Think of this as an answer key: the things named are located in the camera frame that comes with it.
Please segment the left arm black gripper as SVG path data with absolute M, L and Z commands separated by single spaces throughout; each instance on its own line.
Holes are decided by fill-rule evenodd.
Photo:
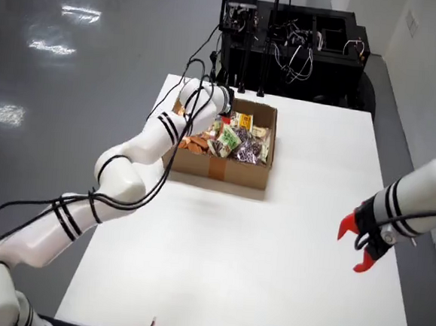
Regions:
M 224 105 L 221 109 L 221 116 L 230 117 L 235 93 L 230 88 L 223 88 L 222 91 L 224 93 Z

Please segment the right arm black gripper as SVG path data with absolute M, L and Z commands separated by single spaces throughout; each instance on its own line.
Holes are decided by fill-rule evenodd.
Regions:
M 359 231 L 355 238 L 354 249 L 364 249 L 364 252 L 362 262 L 353 267 L 353 270 L 358 273 L 368 271 L 375 261 L 389 250 L 389 245 L 381 238 L 380 227 L 377 226 L 373 213 L 373 204 L 373 200 L 366 199 L 355 209 L 354 214 L 348 214 L 340 222 L 338 229 L 338 240 L 341 240 L 347 232 L 356 233 L 356 228 Z

